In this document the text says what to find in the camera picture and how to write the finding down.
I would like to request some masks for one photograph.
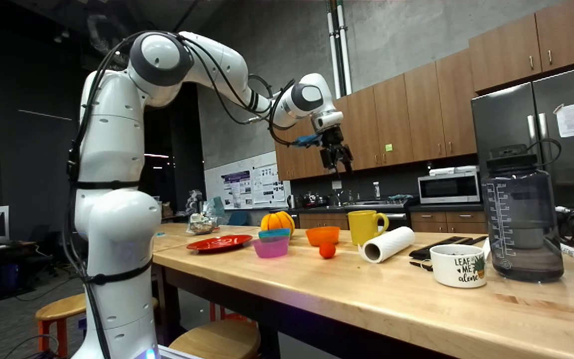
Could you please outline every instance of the wooden stool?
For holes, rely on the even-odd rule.
[[[52,301],[34,313],[40,331],[40,353],[50,349],[50,325],[56,323],[58,357],[68,359],[68,325],[66,319],[86,311],[86,295],[78,293]]]
[[[170,347],[204,359],[250,359],[260,345],[262,333],[256,325],[224,319],[190,329]]]

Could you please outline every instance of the refrigerator door handle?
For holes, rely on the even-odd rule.
[[[535,142],[535,120],[533,120],[533,116],[527,116],[527,124],[529,124],[529,138],[531,138],[531,142]]]
[[[549,138],[549,130],[547,130],[547,114],[539,114],[541,118],[541,132],[543,132],[543,138]]]

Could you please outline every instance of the yellow cup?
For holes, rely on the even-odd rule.
[[[385,233],[389,227],[389,217],[385,213],[365,209],[365,211],[349,211],[349,231],[351,241],[357,247],[363,247],[369,239]]]

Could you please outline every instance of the paper towel roll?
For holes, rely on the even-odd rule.
[[[381,263],[389,259],[391,255],[399,253],[401,249],[409,247],[413,239],[415,239],[413,229],[403,225],[379,237],[369,239],[361,247],[361,253],[367,261]]]

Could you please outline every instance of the purple bowl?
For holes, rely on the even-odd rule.
[[[290,237],[274,239],[274,241],[252,241],[254,249],[260,257],[284,257],[290,249]]]

